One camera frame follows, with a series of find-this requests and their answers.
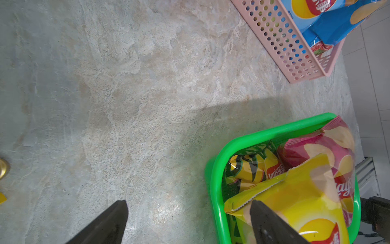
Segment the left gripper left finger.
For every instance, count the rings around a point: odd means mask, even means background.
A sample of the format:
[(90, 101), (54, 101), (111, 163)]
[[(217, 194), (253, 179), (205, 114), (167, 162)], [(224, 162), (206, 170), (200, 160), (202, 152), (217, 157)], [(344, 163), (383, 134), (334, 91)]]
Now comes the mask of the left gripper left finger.
[(121, 244), (128, 221), (125, 200), (114, 202), (67, 244)]

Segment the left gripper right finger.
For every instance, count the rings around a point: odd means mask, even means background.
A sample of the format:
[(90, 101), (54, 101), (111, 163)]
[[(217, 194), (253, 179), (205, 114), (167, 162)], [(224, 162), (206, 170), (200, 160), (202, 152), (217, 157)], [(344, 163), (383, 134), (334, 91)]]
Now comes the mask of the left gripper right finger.
[(249, 213), (257, 244), (310, 244), (263, 202), (254, 200)]

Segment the green plastic basket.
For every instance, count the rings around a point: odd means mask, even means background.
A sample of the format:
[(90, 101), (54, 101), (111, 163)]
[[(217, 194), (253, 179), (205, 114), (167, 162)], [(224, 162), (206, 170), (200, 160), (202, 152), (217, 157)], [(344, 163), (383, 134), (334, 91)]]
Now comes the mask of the green plastic basket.
[[(324, 113), (308, 119), (236, 138), (229, 142), (222, 151), (207, 164), (205, 170), (207, 191), (213, 208), (218, 241), (221, 244), (256, 244), (253, 227), (246, 228), (235, 216), (229, 215), (224, 211), (224, 204), (226, 201), (223, 201), (221, 183), (223, 172), (229, 159), (240, 150), (268, 141), (272, 141), (278, 150), (278, 147), (281, 144), (286, 143), (289, 139), (298, 138), (321, 129), (335, 117), (337, 117), (337, 115), (334, 115), (333, 113)], [(284, 164), (283, 166), (285, 167), (286, 172), (290, 170)], [(361, 220), (360, 203), (359, 187), (356, 182), (355, 174), (354, 211), (352, 223), (347, 227), (349, 236), (348, 244), (353, 243), (358, 235)]]

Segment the yellow chips bag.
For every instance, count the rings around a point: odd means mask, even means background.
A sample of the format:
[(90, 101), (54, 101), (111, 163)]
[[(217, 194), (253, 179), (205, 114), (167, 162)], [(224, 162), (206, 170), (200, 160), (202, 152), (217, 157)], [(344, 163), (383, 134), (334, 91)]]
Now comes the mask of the yellow chips bag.
[(261, 201), (312, 244), (348, 244), (349, 236), (333, 173), (325, 154), (258, 183), (224, 204), (246, 228), (254, 227), (250, 208)]

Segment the black orange snack bag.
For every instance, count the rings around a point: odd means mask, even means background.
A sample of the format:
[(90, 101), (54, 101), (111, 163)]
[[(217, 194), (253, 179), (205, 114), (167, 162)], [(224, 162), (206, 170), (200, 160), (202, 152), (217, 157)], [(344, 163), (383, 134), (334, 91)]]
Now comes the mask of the black orange snack bag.
[(272, 141), (236, 152), (226, 164), (222, 177), (223, 201), (286, 172)]

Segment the pink chips bag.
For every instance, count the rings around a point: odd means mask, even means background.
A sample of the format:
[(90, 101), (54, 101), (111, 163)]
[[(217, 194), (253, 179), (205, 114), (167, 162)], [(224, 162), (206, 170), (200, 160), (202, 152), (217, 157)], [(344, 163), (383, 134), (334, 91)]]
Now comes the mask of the pink chips bag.
[(344, 120), (337, 116), (321, 129), (289, 139), (278, 147), (277, 153), (288, 169), (318, 154), (328, 156), (346, 226), (349, 227), (354, 211), (355, 142)]

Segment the pink plastic basket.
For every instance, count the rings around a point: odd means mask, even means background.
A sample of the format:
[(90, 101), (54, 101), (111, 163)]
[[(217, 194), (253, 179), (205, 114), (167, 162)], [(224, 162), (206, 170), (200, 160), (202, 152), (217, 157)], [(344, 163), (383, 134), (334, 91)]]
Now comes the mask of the pink plastic basket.
[(232, 0), (289, 83), (329, 77), (344, 41), (315, 55), (282, 1)]

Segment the blue chips bag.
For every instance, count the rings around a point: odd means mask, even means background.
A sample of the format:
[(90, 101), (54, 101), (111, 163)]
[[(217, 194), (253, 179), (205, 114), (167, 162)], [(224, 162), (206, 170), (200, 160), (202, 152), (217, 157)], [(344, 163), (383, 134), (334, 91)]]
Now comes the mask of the blue chips bag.
[(291, 0), (282, 3), (317, 56), (332, 49), (386, 1)]

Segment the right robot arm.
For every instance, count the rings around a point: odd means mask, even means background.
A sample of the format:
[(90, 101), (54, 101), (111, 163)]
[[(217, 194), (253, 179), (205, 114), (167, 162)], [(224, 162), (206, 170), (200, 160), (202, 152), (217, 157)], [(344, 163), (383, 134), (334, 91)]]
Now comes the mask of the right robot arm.
[(390, 201), (381, 197), (361, 198), (361, 221), (390, 241)]

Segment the yellow plastic frame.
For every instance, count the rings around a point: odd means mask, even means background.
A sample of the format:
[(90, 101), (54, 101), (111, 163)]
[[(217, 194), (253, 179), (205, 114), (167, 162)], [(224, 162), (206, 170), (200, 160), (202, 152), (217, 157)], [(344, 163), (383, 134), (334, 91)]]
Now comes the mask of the yellow plastic frame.
[(7, 201), (7, 197), (3, 193), (0, 193), (0, 204), (3, 204), (6, 201)]

